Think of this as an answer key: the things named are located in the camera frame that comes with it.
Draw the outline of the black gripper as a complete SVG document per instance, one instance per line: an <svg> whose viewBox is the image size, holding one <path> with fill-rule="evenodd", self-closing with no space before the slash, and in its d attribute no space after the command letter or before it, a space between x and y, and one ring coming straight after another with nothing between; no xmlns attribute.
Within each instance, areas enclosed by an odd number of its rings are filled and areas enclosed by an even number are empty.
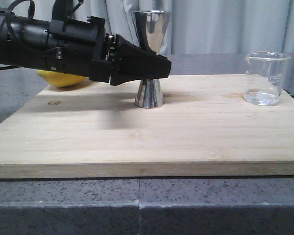
<svg viewBox="0 0 294 235"><path fill-rule="evenodd" d="M45 56L46 69L85 76L117 86L135 80L167 78L171 61L159 54L159 12L134 12L140 47L116 35L113 62L106 59L105 19L91 16L87 22L53 16Z"/></svg>

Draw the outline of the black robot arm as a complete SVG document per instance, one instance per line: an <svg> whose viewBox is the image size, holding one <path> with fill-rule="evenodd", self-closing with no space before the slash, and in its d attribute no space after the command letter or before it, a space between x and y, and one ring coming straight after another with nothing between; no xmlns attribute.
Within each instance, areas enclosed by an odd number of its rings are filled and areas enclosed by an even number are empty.
<svg viewBox="0 0 294 235"><path fill-rule="evenodd" d="M170 60L107 34L104 23L98 17L48 22L0 12L0 64L85 76L113 86L169 76Z"/></svg>

